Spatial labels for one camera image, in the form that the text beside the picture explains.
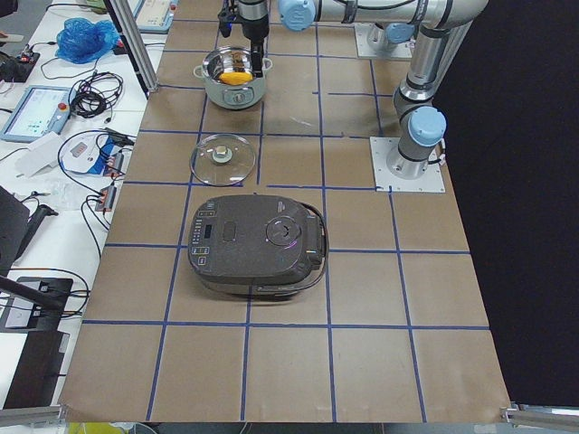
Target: stainless steel pot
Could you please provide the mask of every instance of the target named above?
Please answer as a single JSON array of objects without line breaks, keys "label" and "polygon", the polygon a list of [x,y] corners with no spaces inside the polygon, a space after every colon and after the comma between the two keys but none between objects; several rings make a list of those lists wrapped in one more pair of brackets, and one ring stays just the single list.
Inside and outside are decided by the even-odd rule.
[{"label": "stainless steel pot", "polygon": [[[265,76],[273,67],[271,59],[263,58],[263,77],[255,77],[251,54],[243,47],[220,47],[207,54],[203,64],[193,69],[193,75],[202,80],[211,101],[231,110],[246,109],[258,102],[265,93]],[[224,84],[219,77],[224,72],[249,72],[253,79],[241,85]]]}]

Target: yellow object in pot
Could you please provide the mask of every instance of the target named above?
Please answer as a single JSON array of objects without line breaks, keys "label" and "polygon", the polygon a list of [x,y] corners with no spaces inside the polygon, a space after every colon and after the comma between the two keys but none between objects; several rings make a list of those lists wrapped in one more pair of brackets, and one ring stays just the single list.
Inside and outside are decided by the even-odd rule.
[{"label": "yellow object in pot", "polygon": [[219,76],[219,81],[230,86],[239,86],[253,80],[250,72],[224,72]]}]

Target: pot handle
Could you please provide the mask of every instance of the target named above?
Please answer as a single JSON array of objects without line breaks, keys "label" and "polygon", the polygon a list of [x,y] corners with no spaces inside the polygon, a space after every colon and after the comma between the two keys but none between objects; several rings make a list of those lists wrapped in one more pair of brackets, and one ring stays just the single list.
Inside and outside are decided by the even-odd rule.
[{"label": "pot handle", "polygon": [[193,75],[195,75],[195,77],[197,77],[199,80],[204,79],[202,69],[203,69],[203,65],[197,65],[193,68]]},{"label": "pot handle", "polygon": [[263,71],[263,74],[267,74],[270,69],[273,68],[273,61],[269,58],[269,57],[264,57],[263,58],[263,67],[261,68],[261,70]]}]

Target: black curtain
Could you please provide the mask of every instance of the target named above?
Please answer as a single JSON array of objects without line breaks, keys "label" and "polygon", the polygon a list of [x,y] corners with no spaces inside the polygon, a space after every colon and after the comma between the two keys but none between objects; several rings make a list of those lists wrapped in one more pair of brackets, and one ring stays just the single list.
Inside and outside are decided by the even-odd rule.
[{"label": "black curtain", "polygon": [[579,2],[490,0],[434,105],[513,401],[579,406]]}]

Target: blue plastic bag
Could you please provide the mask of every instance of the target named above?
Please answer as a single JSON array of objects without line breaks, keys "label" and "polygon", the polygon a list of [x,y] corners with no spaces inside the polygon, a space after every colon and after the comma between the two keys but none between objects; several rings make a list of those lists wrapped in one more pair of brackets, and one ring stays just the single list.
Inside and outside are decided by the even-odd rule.
[{"label": "blue plastic bag", "polygon": [[71,18],[58,33],[56,57],[72,63],[96,61],[112,50],[119,41],[119,33],[111,21],[91,23],[86,18]]}]

